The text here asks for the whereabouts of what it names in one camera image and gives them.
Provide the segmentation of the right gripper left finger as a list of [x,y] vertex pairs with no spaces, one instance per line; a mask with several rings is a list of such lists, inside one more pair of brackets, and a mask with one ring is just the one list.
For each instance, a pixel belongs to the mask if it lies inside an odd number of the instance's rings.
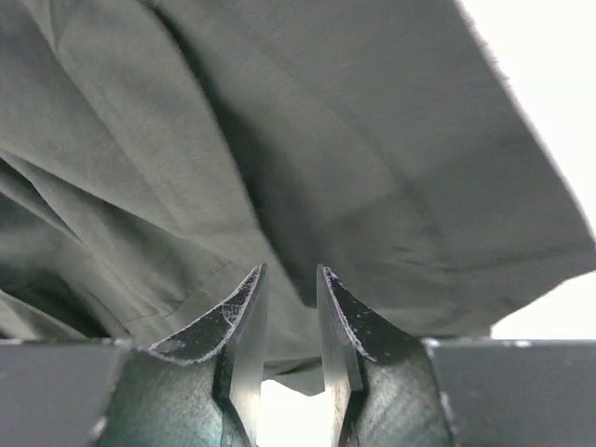
[[150,347],[123,339],[5,340],[5,446],[252,446],[267,268]]

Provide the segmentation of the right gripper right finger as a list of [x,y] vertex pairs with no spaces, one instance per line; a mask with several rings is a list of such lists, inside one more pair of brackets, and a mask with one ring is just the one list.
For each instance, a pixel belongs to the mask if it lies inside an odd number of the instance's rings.
[[417,338],[317,271],[335,446],[591,446],[591,340]]

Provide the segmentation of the black long sleeve shirt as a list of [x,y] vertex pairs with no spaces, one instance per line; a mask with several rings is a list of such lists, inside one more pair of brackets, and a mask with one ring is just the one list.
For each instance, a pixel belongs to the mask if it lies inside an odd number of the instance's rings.
[[5,1],[1,333],[158,342],[257,264],[265,374],[322,388],[316,269],[423,337],[595,267],[455,1]]

